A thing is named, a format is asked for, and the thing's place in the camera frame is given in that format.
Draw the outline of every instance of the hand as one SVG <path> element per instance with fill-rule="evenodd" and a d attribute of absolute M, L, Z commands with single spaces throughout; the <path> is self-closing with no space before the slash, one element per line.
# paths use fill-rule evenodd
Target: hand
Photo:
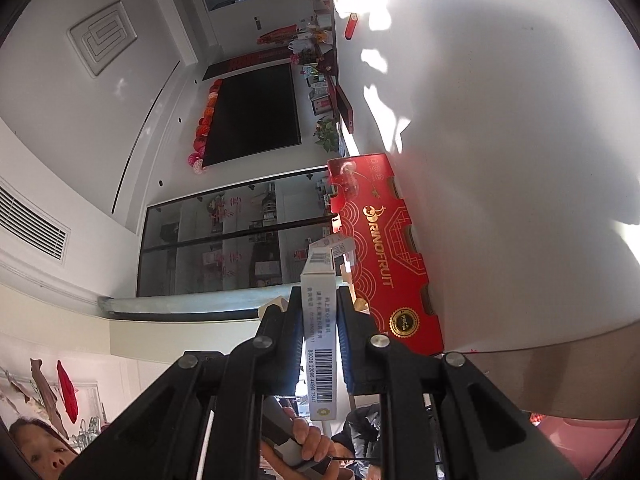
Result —
<path fill-rule="evenodd" d="M 343 457 L 354 458 L 353 457 L 353 453 L 351 452 L 351 450 L 348 447 L 345 447 L 342 444 L 340 444 L 340 442 L 334 442 L 334 447 L 335 447 L 334 456 L 343 456 Z M 351 464 L 353 464 L 353 460 L 341 460 L 340 461 L 341 467 L 345 467 L 345 466 L 348 466 L 348 465 L 351 465 Z"/>
<path fill-rule="evenodd" d="M 369 471 L 367 471 L 366 480 L 380 480 L 382 478 L 382 469 L 377 465 L 370 465 Z"/>
<path fill-rule="evenodd" d="M 293 437 L 302 446 L 302 459 L 322 462 L 325 456 L 336 456 L 334 443 L 329 437 L 323 435 L 315 426 L 309 426 L 304 418 L 296 416 L 291 408 L 283 408 L 284 412 L 293 420 Z M 284 480 L 308 480 L 302 473 L 294 471 L 285 464 L 264 441 L 260 441 L 260 452 L 269 462 L 273 470 Z M 322 480 L 348 480 L 353 473 L 348 469 L 341 469 L 340 462 L 332 460 Z"/>

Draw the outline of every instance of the window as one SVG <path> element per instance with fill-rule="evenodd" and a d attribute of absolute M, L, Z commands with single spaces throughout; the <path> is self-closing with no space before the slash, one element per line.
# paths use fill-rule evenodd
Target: window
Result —
<path fill-rule="evenodd" d="M 309 244 L 332 232 L 330 193 L 322 167 L 151 206 L 138 296 L 238 289 L 253 289 L 251 298 L 265 294 L 265 301 L 288 295 Z"/>

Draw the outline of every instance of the product box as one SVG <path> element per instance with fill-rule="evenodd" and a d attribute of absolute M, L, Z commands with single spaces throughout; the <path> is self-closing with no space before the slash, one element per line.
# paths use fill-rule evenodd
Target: product box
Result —
<path fill-rule="evenodd" d="M 354 249 L 353 239 L 340 233 L 314 242 L 300 275 L 311 420 L 335 420 L 337 416 L 334 258 Z"/>
<path fill-rule="evenodd" d="M 411 219 L 388 158 L 383 153 L 334 158 L 328 168 L 331 211 L 340 215 L 340 232 L 356 247 L 357 263 L 351 265 L 356 298 L 366 302 L 380 332 L 420 354 L 442 352 L 440 323 L 428 304 L 427 270 L 413 248 Z"/>

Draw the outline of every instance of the barcode label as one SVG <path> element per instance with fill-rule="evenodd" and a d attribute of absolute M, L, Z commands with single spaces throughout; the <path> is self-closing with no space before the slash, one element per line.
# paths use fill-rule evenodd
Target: barcode label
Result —
<path fill-rule="evenodd" d="M 309 259 L 309 261 L 312 264 L 325 264 L 325 265 L 331 265 L 331 256 L 329 256 L 329 253 L 326 252 L 319 252 L 319 253 L 311 253 L 311 258 Z"/>
<path fill-rule="evenodd" d="M 332 350 L 314 350 L 316 364 L 316 401 L 334 402 L 334 370 Z"/>
<path fill-rule="evenodd" d="M 347 252 L 347 249 L 344 247 L 344 244 L 338 244 L 334 246 L 333 249 L 331 249 L 331 253 L 334 258 L 339 258 L 346 252 Z"/>

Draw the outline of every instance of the red box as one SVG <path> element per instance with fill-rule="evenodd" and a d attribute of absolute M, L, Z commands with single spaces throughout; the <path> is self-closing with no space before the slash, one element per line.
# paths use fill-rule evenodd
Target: red box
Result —
<path fill-rule="evenodd" d="M 340 215 L 341 232 L 356 242 L 351 269 L 356 296 L 367 301 L 380 332 L 420 354 L 442 352 L 438 316 L 423 306 L 427 270 L 407 242 L 411 219 L 395 192 L 388 158 L 384 153 L 334 158 L 328 166 L 331 211 Z"/>

